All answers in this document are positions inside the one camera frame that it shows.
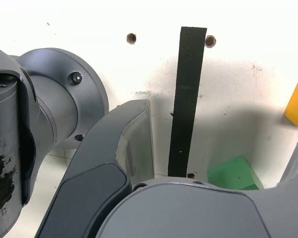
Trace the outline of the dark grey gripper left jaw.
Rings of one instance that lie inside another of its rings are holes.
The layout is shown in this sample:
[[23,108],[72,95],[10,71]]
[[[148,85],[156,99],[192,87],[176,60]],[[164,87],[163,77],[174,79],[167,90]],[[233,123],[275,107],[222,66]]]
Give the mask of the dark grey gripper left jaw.
[[149,100],[128,101],[86,134],[37,231],[38,238],[93,238],[133,186],[154,178]]

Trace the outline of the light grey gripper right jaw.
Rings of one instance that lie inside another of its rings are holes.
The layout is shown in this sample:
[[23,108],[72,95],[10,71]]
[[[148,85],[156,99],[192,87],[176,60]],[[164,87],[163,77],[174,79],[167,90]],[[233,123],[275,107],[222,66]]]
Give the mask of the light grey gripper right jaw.
[[152,180],[111,211],[97,237],[298,238],[298,144],[274,188]]

